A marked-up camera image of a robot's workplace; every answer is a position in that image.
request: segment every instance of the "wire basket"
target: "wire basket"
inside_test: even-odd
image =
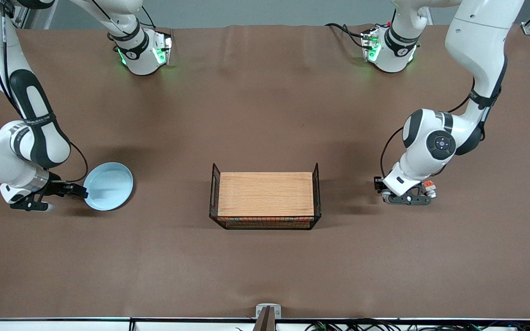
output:
[[[221,173],[218,167],[213,164],[212,189],[210,191],[210,218],[226,230],[311,230],[322,216],[318,163],[311,176],[312,214],[278,216],[219,215],[220,184]]]

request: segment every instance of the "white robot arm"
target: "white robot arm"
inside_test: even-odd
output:
[[[69,140],[23,55],[9,16],[3,11],[0,6],[0,90],[24,119],[24,124],[11,137],[12,149],[28,161],[53,168],[69,157]]]
[[[65,162],[71,143],[23,55],[12,13],[11,2],[0,1],[0,90],[23,121],[9,122],[0,130],[0,192],[14,209],[50,211],[53,206],[42,202],[42,196],[86,197],[86,191],[48,171]],[[40,194],[38,201],[35,193]]]
[[[71,0],[103,24],[118,46],[122,63],[135,75],[148,75],[168,61],[171,35],[142,28],[134,16],[143,0]]]
[[[385,178],[376,179],[376,188],[385,201],[427,205],[436,196],[432,183],[428,185],[429,194],[415,194],[410,189],[423,189],[419,187],[421,182],[454,155],[472,151],[484,138],[484,122],[501,92],[507,67],[504,44],[523,1],[461,3],[445,45],[451,57],[473,74],[475,86],[469,92],[469,104],[462,115],[419,109],[406,120],[402,132],[406,152]]]
[[[427,24],[427,17],[420,12],[422,7],[458,6],[462,0],[390,0],[396,7],[394,19],[389,27],[372,29],[367,36],[366,59],[387,73],[402,71],[412,61],[416,42]]]

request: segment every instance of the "table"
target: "table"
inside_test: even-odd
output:
[[[171,67],[135,77],[104,31],[19,31],[63,131],[95,167],[134,173],[123,208],[0,197],[0,317],[530,318],[530,37],[514,27],[488,138],[435,178],[428,207],[380,202],[387,138],[421,107],[448,110],[472,78],[427,27],[415,60],[377,71],[328,27],[174,32]],[[0,126],[14,120],[0,93]],[[404,148],[391,145],[391,166]],[[312,231],[225,231],[208,218],[212,163],[226,171],[320,165]],[[73,153],[53,170],[78,178]]]

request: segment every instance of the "blue dish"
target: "blue dish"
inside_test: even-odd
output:
[[[95,210],[112,210],[123,205],[132,194],[134,178],[122,163],[109,162],[95,167],[83,184],[89,196],[87,205]]]

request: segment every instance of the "wooden board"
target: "wooden board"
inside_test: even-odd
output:
[[[223,172],[218,216],[312,216],[311,172]]]

